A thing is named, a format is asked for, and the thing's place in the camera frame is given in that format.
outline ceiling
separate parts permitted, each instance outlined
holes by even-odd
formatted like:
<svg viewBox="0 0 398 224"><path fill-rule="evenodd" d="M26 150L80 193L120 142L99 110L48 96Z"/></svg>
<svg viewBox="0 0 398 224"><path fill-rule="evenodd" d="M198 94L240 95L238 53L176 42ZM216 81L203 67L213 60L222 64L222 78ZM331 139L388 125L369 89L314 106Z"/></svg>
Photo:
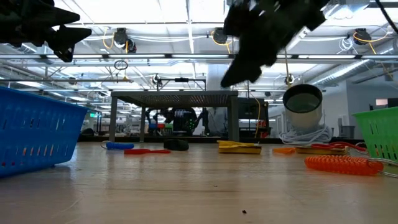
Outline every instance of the ceiling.
<svg viewBox="0 0 398 224"><path fill-rule="evenodd" d="M239 40L229 39L229 49L225 45L217 45L211 38L211 32L216 27L222 27L228 6L224 0L55 0L55 6L78 13L80 21L69 24L68 27L87 27L93 30L93 35L78 43L75 48L75 55L79 54L124 54L123 50L113 46L113 32L119 27L127 28L127 34L136 43L137 54L236 54L239 50ZM393 21L398 21L398 6L387 8L387 12ZM367 8L355 14L338 15L329 18L315 31L309 32L288 49L288 54L372 54L369 45L351 45L343 39L347 34L353 34L355 28L366 28L373 39L380 39L374 43L375 48L388 44L395 35L387 25L384 16L378 8ZM40 51L32 44L25 46ZM21 54L18 49L8 45L0 45L0 54ZM8 60L16 67L30 70L14 69L8 74L3 71L0 77L3 78L25 78L37 79L45 77L65 79L75 77L77 79L92 79L95 82L59 83L59 85L45 83L42 87L27 86L20 83L12 83L12 88L17 89L149 89L151 78L158 74L161 78L199 78L206 79L209 65L228 64L230 60L173 60L173 59L129 59L129 68L124 71L114 71L115 60L83 60L76 59L75 63L64 65L57 60L52 60L51 65L46 65L35 60L15 59ZM303 61L289 62L289 73L295 77L295 82L308 82L321 75L323 72L338 66L341 63L334 61ZM262 77L249 87L257 90L283 90L286 87L284 78L286 66L283 61L276 63L270 68L264 67ZM360 74L361 77L371 76L372 73ZM117 82L124 77L130 82ZM364 82L367 85L385 85L382 78L372 78ZM200 87L194 83L170 82L167 89L192 89ZM245 89L244 85L237 85L235 89ZM53 98L64 99L75 96L76 93L68 91L53 92L48 94ZM264 93L254 93L258 97L265 97ZM98 96L97 91L86 91L78 95L82 98L97 99L105 102L106 96Z"/></svg>

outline black cable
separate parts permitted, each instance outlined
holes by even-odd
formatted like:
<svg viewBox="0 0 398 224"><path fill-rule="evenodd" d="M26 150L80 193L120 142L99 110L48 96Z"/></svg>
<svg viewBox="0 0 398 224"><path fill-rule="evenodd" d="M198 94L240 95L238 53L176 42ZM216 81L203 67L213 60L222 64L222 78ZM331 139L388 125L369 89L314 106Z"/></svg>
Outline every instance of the black cable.
<svg viewBox="0 0 398 224"><path fill-rule="evenodd" d="M390 16L386 12L386 10L384 9L383 4L381 4L380 0L375 0L375 2L379 6L381 12L383 13L383 16L387 19L388 24L390 24L390 26L393 28L393 30L398 34L398 28L394 24L394 22L391 20Z"/></svg>

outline red object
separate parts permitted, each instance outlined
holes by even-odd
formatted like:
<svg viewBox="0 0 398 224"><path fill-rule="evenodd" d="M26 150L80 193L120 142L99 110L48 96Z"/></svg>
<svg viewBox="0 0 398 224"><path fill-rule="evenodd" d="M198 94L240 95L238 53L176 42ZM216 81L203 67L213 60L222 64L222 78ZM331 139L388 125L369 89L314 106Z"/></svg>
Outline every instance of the red object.
<svg viewBox="0 0 398 224"><path fill-rule="evenodd" d="M366 158L352 156L310 156L305 158L308 168L353 175L376 175L383 170L381 162L367 162Z"/></svg>
<svg viewBox="0 0 398 224"><path fill-rule="evenodd" d="M124 155L142 155L147 153L171 153L169 150L150 150L150 149L126 149L124 150Z"/></svg>
<svg viewBox="0 0 398 224"><path fill-rule="evenodd" d="M365 148L355 146L353 144L347 142L333 142L330 144L312 144L311 147L313 149L344 149L346 146L351 147L353 149L357 149L359 151L366 152Z"/></svg>

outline wooden tabletop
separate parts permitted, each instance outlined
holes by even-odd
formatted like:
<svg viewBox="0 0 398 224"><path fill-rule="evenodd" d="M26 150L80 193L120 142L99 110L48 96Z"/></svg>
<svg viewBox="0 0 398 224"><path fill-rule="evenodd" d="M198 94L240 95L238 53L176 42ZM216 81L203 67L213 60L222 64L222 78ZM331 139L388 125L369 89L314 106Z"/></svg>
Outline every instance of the wooden tabletop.
<svg viewBox="0 0 398 224"><path fill-rule="evenodd" d="M187 152L124 156L79 143L70 162L0 180L0 223L397 221L398 179L308 170L305 156L270 149L218 154L216 144L191 144Z"/></svg>

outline gray surface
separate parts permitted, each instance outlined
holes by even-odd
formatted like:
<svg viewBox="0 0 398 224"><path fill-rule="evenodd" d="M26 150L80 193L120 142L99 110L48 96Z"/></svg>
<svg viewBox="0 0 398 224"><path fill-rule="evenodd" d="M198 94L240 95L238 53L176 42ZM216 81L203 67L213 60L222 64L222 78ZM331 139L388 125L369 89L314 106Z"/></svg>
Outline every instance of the gray surface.
<svg viewBox="0 0 398 224"><path fill-rule="evenodd" d="M239 141L238 91L116 91L111 96L110 141L115 140L117 99L142 107L140 142L144 141L145 108L169 107L228 107L229 140Z"/></svg>
<svg viewBox="0 0 398 224"><path fill-rule="evenodd" d="M119 91L112 92L126 103L147 108L218 106L227 107L238 91Z"/></svg>

